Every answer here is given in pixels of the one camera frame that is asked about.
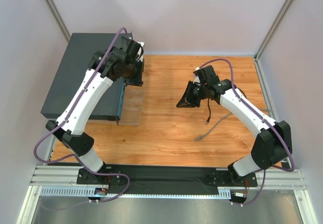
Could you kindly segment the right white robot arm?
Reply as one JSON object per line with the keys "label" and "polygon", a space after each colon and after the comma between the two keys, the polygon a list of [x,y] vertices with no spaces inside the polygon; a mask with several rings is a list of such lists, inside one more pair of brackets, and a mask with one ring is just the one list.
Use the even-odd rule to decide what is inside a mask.
{"label": "right white robot arm", "polygon": [[188,82],[176,107],[195,108],[202,100],[213,100],[235,115],[255,139],[251,152],[228,166],[234,178],[274,167],[291,156],[291,127],[286,121],[278,122],[264,114],[231,80],[220,80],[212,66],[197,68],[193,74],[194,81]]}

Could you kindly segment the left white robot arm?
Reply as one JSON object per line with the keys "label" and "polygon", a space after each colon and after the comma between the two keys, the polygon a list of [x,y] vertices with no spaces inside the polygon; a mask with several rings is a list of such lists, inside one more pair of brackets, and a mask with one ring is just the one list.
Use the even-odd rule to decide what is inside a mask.
{"label": "left white robot arm", "polygon": [[120,78],[133,86],[142,86],[143,43],[122,36],[121,47],[97,51],[88,66],[83,82],[65,111],[46,123],[46,129],[70,149],[83,165],[99,172],[103,160],[94,150],[94,139],[84,130],[103,94]]}

